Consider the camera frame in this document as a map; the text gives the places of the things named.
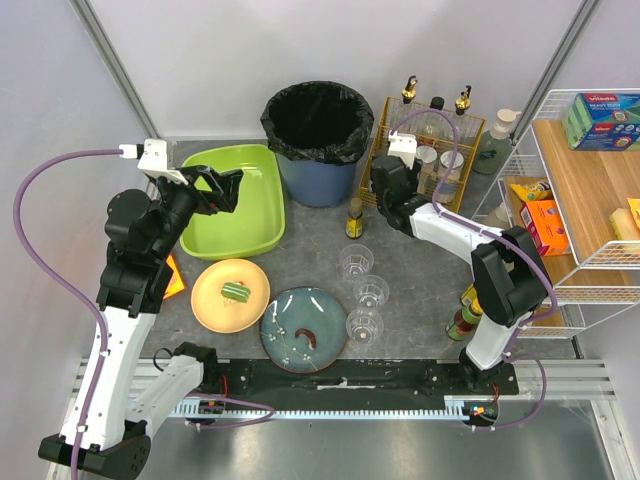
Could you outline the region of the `yellow snack bag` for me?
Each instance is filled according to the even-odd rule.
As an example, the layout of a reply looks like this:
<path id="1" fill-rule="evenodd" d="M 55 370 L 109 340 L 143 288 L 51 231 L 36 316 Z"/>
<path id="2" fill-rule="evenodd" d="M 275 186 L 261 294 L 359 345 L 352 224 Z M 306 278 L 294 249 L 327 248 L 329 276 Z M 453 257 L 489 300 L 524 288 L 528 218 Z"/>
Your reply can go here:
<path id="1" fill-rule="evenodd" d="M 532 183 L 511 183 L 510 189 L 522 202 L 543 201 L 553 198 L 551 185 L 547 180 L 537 180 Z"/>

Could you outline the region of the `orange purple box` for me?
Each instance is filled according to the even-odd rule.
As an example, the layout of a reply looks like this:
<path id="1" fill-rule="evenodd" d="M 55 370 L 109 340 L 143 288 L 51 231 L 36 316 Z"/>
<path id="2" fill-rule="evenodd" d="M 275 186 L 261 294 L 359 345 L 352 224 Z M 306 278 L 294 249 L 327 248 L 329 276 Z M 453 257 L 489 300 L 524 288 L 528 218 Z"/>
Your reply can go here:
<path id="1" fill-rule="evenodd" d="M 571 252 L 564 223 L 554 200 L 526 202 L 519 214 L 541 257 L 561 256 Z"/>

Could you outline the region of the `clear glass cup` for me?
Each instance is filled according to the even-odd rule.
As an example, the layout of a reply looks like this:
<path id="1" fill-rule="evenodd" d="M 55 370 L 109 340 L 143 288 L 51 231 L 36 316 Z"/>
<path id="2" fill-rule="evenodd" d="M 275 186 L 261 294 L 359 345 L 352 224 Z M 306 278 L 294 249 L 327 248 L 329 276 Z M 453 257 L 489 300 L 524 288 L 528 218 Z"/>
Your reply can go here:
<path id="1" fill-rule="evenodd" d="M 372 308 L 356 308 L 346 319 L 346 331 L 357 346 L 370 346 L 382 335 L 384 322 L 379 312 Z"/>
<path id="2" fill-rule="evenodd" d="M 381 309 L 389 299 L 389 285 L 377 275 L 365 275 L 354 284 L 356 306 L 363 309 Z"/>
<path id="3" fill-rule="evenodd" d="M 339 265 L 342 278 L 347 282 L 355 282 L 371 272 L 374 255 L 363 245 L 348 245 L 340 253 Z"/>

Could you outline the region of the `black trash bag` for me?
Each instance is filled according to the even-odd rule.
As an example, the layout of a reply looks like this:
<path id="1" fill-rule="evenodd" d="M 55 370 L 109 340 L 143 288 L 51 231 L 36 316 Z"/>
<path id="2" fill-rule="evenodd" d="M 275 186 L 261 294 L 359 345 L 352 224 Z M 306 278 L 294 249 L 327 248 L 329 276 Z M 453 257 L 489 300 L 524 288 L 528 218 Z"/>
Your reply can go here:
<path id="1" fill-rule="evenodd" d="M 291 161 L 350 165 L 365 154 L 374 113 L 356 90 L 333 81 L 290 85 L 266 103 L 268 147 Z"/>

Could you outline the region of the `blue ceramic plate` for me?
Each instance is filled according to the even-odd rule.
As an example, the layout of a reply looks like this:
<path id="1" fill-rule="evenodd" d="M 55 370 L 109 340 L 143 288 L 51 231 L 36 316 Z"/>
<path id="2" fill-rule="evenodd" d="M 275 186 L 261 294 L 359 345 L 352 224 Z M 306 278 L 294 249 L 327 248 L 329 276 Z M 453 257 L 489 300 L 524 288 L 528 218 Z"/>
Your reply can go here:
<path id="1" fill-rule="evenodd" d="M 278 295 L 260 322 L 260 338 L 279 368 L 311 374 L 330 366 L 347 340 L 346 315 L 326 291 L 297 287 Z"/>

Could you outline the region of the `glass oil bottle gold spout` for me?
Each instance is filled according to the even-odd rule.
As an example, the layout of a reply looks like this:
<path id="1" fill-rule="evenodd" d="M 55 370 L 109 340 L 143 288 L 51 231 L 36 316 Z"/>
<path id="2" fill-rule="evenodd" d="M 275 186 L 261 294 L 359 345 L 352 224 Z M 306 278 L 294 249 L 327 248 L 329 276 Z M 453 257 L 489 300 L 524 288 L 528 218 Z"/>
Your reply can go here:
<path id="1" fill-rule="evenodd" d="M 458 134 L 458 149 L 460 152 L 465 153 L 471 149 L 475 139 L 475 121 L 468 114 L 471 107 L 471 90 L 472 86 L 467 85 L 460 93 L 460 96 L 455 101 L 454 112 L 451 115 L 455 131 Z"/>

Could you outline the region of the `small brown bottle tan cap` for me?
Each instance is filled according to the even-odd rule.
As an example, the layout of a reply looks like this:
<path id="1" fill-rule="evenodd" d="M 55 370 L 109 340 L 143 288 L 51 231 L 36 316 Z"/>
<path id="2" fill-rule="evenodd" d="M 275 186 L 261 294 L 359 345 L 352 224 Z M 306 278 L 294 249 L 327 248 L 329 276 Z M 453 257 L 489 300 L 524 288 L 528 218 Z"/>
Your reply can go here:
<path id="1" fill-rule="evenodd" d="M 360 198 L 352 198 L 349 204 L 346 235 L 350 239 L 358 239 L 363 233 L 363 203 Z"/>

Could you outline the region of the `red sausage piece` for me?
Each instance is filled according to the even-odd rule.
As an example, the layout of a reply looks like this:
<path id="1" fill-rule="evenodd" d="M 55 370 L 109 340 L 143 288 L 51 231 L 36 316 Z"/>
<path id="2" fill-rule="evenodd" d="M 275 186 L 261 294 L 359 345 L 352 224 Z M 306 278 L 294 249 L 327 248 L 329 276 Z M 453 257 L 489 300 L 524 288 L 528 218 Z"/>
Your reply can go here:
<path id="1" fill-rule="evenodd" d="M 301 336 L 304 336 L 307 339 L 308 348 L 310 350 L 315 350 L 317 348 L 317 339 L 315 334 L 311 330 L 306 328 L 299 328 L 295 332 L 295 338 L 299 338 Z"/>

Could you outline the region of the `green red sauce bottle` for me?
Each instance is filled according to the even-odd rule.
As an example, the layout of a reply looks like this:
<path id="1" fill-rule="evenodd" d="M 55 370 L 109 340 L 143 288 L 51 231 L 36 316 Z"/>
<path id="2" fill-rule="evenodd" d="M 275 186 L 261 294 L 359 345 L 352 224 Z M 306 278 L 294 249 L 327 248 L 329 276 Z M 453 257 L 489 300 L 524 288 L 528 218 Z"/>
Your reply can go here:
<path id="1" fill-rule="evenodd" d="M 446 325 L 446 333 L 454 341 L 464 340 L 478 326 L 483 310 L 477 300 L 459 309 Z"/>

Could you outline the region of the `blue label silver lid jar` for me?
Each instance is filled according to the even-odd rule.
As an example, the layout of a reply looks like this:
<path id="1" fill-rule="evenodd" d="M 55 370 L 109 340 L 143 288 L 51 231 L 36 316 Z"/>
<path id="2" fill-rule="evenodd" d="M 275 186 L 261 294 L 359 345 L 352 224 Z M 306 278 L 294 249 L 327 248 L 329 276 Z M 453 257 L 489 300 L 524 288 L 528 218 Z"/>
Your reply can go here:
<path id="1" fill-rule="evenodd" d="M 457 193 L 464 157 L 460 152 L 449 150 L 441 154 L 439 163 L 438 176 L 445 178 L 445 181 L 439 190 L 437 201 L 446 204 L 452 202 Z"/>

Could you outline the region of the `cream pump soap bottle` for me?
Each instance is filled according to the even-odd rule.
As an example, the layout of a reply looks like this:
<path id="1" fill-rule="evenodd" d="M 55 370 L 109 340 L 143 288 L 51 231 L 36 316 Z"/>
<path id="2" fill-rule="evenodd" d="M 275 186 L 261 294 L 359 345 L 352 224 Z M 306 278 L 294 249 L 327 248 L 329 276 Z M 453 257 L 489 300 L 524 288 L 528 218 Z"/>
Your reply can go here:
<path id="1" fill-rule="evenodd" d="M 483 133 L 477 147 L 472 170 L 482 175 L 493 175 L 509 156 L 513 148 L 512 128 L 521 111 L 500 109 L 489 130 Z"/>

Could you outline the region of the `blue sponge package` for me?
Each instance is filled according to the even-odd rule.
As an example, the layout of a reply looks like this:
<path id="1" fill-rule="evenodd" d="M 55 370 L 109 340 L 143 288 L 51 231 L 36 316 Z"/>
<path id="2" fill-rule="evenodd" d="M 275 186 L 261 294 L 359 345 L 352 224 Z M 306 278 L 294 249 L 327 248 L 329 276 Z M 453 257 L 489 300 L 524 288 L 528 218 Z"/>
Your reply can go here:
<path id="1" fill-rule="evenodd" d="M 639 94 L 578 93 L 562 126 L 571 150 L 638 150 Z"/>

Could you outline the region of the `beige plate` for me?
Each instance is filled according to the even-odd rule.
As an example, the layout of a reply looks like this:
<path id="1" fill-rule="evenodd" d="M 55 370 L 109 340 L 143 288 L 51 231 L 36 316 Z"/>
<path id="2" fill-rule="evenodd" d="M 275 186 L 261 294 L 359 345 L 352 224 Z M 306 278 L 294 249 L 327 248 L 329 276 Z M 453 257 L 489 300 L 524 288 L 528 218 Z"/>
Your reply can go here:
<path id="1" fill-rule="evenodd" d="M 198 322 L 221 334 L 243 331 L 264 314 L 270 284 L 264 271 L 244 259 L 222 260 L 196 280 L 191 307 Z"/>

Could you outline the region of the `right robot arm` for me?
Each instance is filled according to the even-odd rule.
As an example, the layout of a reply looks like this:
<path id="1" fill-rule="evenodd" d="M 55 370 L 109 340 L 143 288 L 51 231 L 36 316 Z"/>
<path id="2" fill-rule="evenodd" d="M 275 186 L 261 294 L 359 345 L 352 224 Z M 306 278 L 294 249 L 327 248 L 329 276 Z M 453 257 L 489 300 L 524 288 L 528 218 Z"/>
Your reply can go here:
<path id="1" fill-rule="evenodd" d="M 464 381 L 475 387 L 501 369 L 515 332 L 552 296 L 553 287 L 526 229 L 500 230 L 447 210 L 417 193 L 417 174 L 397 156 L 375 157 L 371 182 L 377 209 L 392 228 L 470 266 L 482 316 L 459 365 Z"/>

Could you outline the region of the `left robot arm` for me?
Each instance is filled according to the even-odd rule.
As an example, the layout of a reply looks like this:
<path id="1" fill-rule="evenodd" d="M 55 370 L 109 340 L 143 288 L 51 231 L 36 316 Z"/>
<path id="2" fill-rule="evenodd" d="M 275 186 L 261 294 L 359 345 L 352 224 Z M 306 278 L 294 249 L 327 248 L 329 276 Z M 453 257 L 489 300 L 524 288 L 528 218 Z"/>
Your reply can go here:
<path id="1" fill-rule="evenodd" d="M 155 179 L 160 196 L 125 190 L 107 207 L 107 263 L 96 298 L 100 324 L 74 410 L 38 455 L 108 479 L 135 479 L 151 441 L 192 391 L 220 383 L 215 349 L 185 342 L 160 375 L 130 402 L 141 348 L 160 312 L 172 276 L 169 254 L 195 214 L 231 213 L 243 172 L 183 167 Z"/>

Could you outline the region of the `green layered cake slice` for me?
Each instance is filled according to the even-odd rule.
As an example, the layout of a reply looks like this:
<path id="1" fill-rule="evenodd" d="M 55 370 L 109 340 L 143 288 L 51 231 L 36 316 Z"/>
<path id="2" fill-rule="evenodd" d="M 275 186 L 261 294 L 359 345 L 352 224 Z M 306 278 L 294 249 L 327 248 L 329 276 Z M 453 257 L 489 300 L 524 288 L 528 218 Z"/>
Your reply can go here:
<path id="1" fill-rule="evenodd" d="M 247 303 L 251 290 L 242 282 L 225 282 L 221 288 L 221 296 L 231 301 Z"/>

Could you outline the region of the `yellow sponge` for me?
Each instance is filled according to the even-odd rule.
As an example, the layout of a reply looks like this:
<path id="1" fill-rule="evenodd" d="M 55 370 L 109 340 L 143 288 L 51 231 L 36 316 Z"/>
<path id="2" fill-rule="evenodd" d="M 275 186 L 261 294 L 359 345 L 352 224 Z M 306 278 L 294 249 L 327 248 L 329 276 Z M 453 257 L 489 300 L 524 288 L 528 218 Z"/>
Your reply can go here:
<path id="1" fill-rule="evenodd" d="M 620 241 L 638 241 L 639 236 L 639 199 L 628 198 L 626 208 L 617 208 L 609 221 L 616 238 Z"/>

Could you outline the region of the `blue trash bin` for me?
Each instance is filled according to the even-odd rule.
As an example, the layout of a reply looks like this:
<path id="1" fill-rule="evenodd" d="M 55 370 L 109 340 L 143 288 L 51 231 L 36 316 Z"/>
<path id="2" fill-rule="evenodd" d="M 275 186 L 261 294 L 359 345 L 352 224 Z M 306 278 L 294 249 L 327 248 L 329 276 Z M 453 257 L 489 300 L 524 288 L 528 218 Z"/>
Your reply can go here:
<path id="1" fill-rule="evenodd" d="M 280 174 L 291 198 L 307 207 L 338 206 L 351 192 L 356 163 L 325 164 L 310 160 L 290 160 L 276 155 Z"/>

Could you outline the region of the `green plastic basin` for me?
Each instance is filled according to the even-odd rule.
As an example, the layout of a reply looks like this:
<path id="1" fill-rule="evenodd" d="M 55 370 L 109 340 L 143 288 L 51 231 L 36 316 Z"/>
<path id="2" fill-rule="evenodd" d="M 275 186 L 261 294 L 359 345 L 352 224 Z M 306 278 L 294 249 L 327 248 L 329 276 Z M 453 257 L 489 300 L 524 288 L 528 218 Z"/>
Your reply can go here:
<path id="1" fill-rule="evenodd" d="M 286 226 L 285 202 L 276 156 L 266 146 L 206 150 L 188 157 L 183 165 L 206 165 L 219 173 L 243 171 L 235 211 L 193 216 L 180 238 L 186 254 L 217 261 L 248 258 L 277 246 Z"/>

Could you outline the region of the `black mounting base plate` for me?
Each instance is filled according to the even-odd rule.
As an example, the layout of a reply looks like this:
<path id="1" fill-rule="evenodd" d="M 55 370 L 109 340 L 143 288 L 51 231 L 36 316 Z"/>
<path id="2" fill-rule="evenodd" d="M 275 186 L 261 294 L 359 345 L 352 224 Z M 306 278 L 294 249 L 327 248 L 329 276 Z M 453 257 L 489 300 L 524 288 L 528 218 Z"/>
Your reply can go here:
<path id="1" fill-rule="evenodd" d="M 457 362 L 434 359 L 338 359 L 314 372 L 285 370 L 268 359 L 219 360 L 199 387 L 206 393 L 258 395 L 277 389 L 311 393 L 339 387 L 424 391 L 428 395 L 515 396 L 515 368 L 502 364 L 474 379 Z"/>

